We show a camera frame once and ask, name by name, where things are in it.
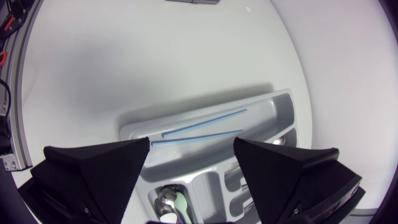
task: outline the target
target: white table surface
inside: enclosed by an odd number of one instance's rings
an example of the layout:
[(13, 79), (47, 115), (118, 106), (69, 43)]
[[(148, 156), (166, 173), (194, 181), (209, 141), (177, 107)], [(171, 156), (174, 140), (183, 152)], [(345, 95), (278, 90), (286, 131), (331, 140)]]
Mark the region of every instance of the white table surface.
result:
[[(274, 7), (164, 0), (45, 0), (25, 56), (22, 112), (34, 165), (45, 146), (119, 140), (121, 126), (290, 88), (311, 147), (303, 71)], [(30, 172), (14, 172), (21, 186)], [(148, 217), (136, 191), (124, 223)]]

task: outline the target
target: black cable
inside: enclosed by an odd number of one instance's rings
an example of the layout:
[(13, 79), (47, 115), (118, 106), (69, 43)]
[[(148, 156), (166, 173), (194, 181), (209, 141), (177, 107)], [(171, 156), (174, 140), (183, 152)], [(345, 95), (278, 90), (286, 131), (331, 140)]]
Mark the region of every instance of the black cable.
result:
[(8, 12), (11, 12), (11, 7), (10, 7), (10, 2), (9, 2), (9, 0), (6, 0), (6, 2), (7, 2), (7, 9), (8, 9)]
[(7, 107), (7, 111), (6, 111), (6, 115), (4, 117), (4, 132), (7, 134), (7, 136), (9, 135), (9, 131), (7, 129), (7, 120), (8, 120), (8, 115), (10, 113), (10, 109), (11, 109), (11, 90), (8, 87), (8, 84), (0, 79), (0, 84), (3, 85), (5, 87), (5, 89), (7, 90), (8, 93), (8, 107)]

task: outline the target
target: gray plastic tray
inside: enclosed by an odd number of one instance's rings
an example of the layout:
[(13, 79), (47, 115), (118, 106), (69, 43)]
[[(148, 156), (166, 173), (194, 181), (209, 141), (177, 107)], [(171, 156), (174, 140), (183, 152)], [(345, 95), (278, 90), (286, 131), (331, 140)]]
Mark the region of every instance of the gray plastic tray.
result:
[(259, 218), (233, 153), (236, 136), (297, 145), (290, 90), (281, 90), (121, 128), (121, 140), (151, 141), (136, 188), (151, 220), (164, 185), (177, 184), (193, 223), (257, 223)]

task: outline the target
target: metal frame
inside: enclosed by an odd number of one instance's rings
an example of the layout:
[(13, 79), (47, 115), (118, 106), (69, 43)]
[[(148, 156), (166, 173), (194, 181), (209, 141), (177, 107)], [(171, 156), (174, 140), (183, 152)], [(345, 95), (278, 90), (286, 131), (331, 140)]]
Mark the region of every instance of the metal frame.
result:
[[(0, 78), (7, 82), (11, 90), (11, 109), (8, 126), (11, 132), (12, 154), (0, 156), (8, 171), (24, 170), (32, 166), (26, 144), (24, 122), (22, 119), (22, 75), (25, 53), (33, 23), (43, 0), (36, 0), (28, 12), (24, 25), (13, 33), (4, 44), (7, 51), (6, 64), (0, 70)], [(4, 87), (0, 87), (0, 114), (6, 113), (8, 95)]]

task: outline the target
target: white wall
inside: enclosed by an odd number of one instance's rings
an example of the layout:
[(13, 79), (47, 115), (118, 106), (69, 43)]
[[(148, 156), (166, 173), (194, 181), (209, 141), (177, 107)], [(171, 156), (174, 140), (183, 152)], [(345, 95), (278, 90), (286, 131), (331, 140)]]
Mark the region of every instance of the white wall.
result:
[(312, 147), (337, 147), (377, 208), (397, 166), (398, 47), (375, 0), (273, 0), (293, 40), (313, 113)]

